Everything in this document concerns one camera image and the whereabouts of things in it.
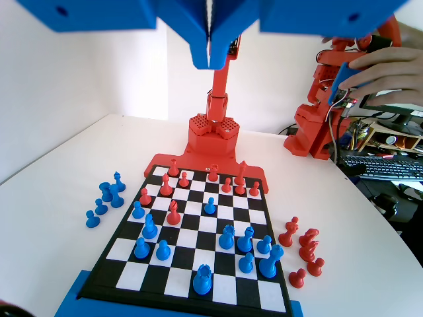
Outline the person's hand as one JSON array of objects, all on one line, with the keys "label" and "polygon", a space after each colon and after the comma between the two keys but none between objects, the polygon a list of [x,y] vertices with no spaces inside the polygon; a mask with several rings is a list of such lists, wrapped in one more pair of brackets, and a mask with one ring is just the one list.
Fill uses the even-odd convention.
[{"label": "person's hand", "polygon": [[368,101],[371,106],[384,104],[422,105],[422,31],[399,23],[401,47],[389,47],[363,55],[349,63],[360,72],[339,84],[358,99],[387,91]]}]

